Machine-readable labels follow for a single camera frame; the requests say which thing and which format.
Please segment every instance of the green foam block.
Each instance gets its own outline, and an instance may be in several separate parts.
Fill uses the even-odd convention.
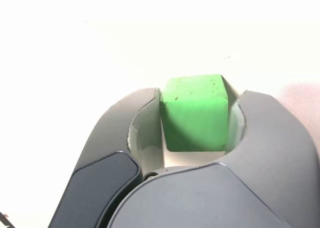
[[[228,140],[228,95],[221,75],[170,79],[160,99],[167,149],[221,152]]]

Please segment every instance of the green cube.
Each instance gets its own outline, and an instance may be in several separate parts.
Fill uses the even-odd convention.
[[[160,99],[167,149],[221,152],[228,140],[228,95],[221,75],[170,79]]]

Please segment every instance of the white background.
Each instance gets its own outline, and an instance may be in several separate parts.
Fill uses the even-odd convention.
[[[0,211],[47,227],[100,116],[172,76],[223,74],[271,94],[319,146],[319,11],[319,0],[0,0]]]

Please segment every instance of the dark gray plastic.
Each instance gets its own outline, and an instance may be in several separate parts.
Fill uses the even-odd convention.
[[[108,228],[288,228],[226,166],[215,163],[141,184]]]
[[[156,97],[157,88],[137,90],[107,110],[92,130],[74,170],[117,151],[128,153],[129,127],[136,114]],[[156,143],[161,144],[161,134]]]
[[[135,115],[129,128],[128,147],[143,174],[164,167],[160,96],[160,89],[157,88],[154,99]]]
[[[139,171],[123,152],[78,170],[70,179],[49,227],[94,228],[113,196],[120,195],[119,188],[135,179]]]
[[[139,119],[152,134],[144,141],[162,143],[160,115],[155,112],[159,93],[157,88],[137,90],[104,113],[82,150],[49,228],[106,226],[124,196],[143,182],[141,168],[128,149],[129,126],[139,111],[150,106],[154,112],[142,111],[145,116]]]
[[[244,137],[218,161],[292,228],[319,228],[320,173],[312,138],[272,96],[246,91],[237,102],[245,115]]]

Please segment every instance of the black panel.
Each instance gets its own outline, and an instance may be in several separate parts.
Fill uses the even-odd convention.
[[[111,215],[124,194],[141,180],[140,169],[125,153],[114,153],[78,170],[70,179],[50,228],[94,228],[102,212],[115,196],[118,201],[109,208]]]

